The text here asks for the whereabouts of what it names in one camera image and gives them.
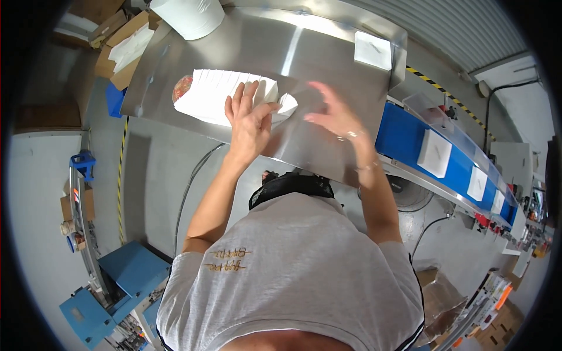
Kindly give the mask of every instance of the paper towel roll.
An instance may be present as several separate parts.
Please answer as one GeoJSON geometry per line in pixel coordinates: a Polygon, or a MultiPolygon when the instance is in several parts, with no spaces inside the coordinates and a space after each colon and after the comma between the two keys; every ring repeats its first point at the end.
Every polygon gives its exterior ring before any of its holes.
{"type": "Polygon", "coordinates": [[[203,38],[224,18],[219,0],[152,0],[150,8],[185,40],[203,38]]]}

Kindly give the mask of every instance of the blue machine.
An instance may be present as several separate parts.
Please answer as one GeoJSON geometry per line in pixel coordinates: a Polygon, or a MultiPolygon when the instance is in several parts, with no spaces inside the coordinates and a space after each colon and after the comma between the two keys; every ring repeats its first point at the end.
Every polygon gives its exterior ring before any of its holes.
{"type": "MultiPolygon", "coordinates": [[[[88,289],[80,288],[59,306],[90,350],[111,335],[115,326],[168,277],[170,270],[170,264],[136,241],[100,258],[98,264],[106,286],[112,287],[109,298],[113,303],[105,309],[88,289]]],[[[156,325],[159,306],[160,299],[143,313],[151,328],[156,325]]]]}
{"type": "MultiPolygon", "coordinates": [[[[379,153],[391,159],[396,159],[454,190],[470,200],[483,213],[489,212],[496,194],[496,185],[488,178],[482,200],[476,201],[471,198],[466,192],[470,183],[474,162],[454,144],[452,145],[451,157],[444,178],[437,178],[418,166],[418,156],[422,149],[426,129],[433,128],[411,113],[387,102],[384,107],[375,147],[379,153]]],[[[500,212],[501,218],[509,225],[513,225],[516,213],[517,206],[512,206],[507,200],[504,200],[500,212]]]]}

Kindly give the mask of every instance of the left hand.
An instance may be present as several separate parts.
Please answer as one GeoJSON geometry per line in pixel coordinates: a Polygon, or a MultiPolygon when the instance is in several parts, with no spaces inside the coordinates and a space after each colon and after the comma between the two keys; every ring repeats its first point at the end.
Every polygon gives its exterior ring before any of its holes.
{"type": "Polygon", "coordinates": [[[254,81],[244,92],[240,83],[234,97],[226,97],[224,113],[232,125],[230,151],[238,166],[246,169],[264,150],[271,135],[271,112],[279,108],[274,102],[264,103],[252,109],[253,96],[259,82],[254,81]]]}

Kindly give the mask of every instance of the electrical cable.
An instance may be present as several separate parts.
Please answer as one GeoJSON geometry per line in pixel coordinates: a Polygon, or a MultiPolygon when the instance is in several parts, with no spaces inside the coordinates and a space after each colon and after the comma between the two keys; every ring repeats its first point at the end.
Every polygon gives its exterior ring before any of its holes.
{"type": "Polygon", "coordinates": [[[182,204],[179,207],[179,212],[178,212],[178,220],[176,222],[176,231],[175,231],[175,235],[174,235],[174,258],[178,255],[178,231],[179,231],[179,221],[182,217],[182,210],[183,210],[183,205],[185,203],[185,199],[187,198],[187,193],[189,192],[189,188],[191,187],[191,184],[193,183],[193,180],[195,179],[195,177],[197,176],[197,173],[199,173],[199,170],[203,167],[203,165],[207,162],[207,160],[211,157],[211,155],[217,151],[218,149],[220,149],[221,147],[223,147],[224,145],[226,145],[225,143],[220,143],[219,145],[215,146],[212,150],[210,150],[209,152],[207,152],[205,154],[205,156],[203,156],[199,162],[197,163],[197,165],[195,166],[195,168],[193,169],[193,171],[191,172],[191,177],[189,177],[189,182],[187,183],[187,186],[185,187],[185,191],[183,192],[183,199],[182,199],[182,204]]]}
{"type": "Polygon", "coordinates": [[[420,241],[422,240],[422,236],[425,234],[425,232],[429,229],[429,227],[431,227],[432,224],[435,224],[439,221],[442,220],[448,220],[449,218],[451,218],[452,215],[447,213],[447,216],[443,217],[443,218],[438,218],[436,220],[434,220],[433,222],[431,222],[427,227],[424,228],[424,230],[421,232],[420,236],[418,237],[418,241],[416,241],[416,246],[414,246],[414,250],[412,251],[412,259],[414,258],[414,255],[416,254],[416,250],[418,249],[418,245],[420,244],[420,241]]]}
{"type": "Polygon", "coordinates": [[[523,83],[517,83],[517,84],[506,84],[506,85],[502,85],[502,86],[498,86],[497,88],[493,88],[492,91],[490,92],[490,95],[488,95],[488,101],[486,102],[486,120],[485,120],[485,124],[484,126],[486,127],[484,129],[484,147],[482,148],[482,151],[484,151],[484,153],[486,155],[488,155],[488,120],[490,119],[490,100],[492,99],[492,96],[494,95],[494,93],[498,90],[501,89],[505,89],[505,88],[517,88],[518,86],[523,86],[523,85],[528,85],[528,84],[533,84],[533,83],[539,83],[541,81],[540,78],[537,79],[533,79],[530,81],[526,81],[523,83]]]}

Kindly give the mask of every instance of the person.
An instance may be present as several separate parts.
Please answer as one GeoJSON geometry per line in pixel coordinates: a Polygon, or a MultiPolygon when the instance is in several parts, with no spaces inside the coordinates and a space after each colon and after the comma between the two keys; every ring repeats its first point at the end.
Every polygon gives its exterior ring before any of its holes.
{"type": "Polygon", "coordinates": [[[325,179],[298,186],[294,175],[263,188],[289,179],[297,190],[261,192],[258,198],[277,196],[255,201],[225,233],[237,181],[267,145],[279,107],[252,109],[258,82],[241,84],[226,98],[230,149],[193,215],[158,310],[168,349],[405,350],[422,332],[422,291],[373,141],[329,86],[309,84],[323,95],[327,114],[305,120],[355,150],[368,234],[345,216],[325,179]]]}

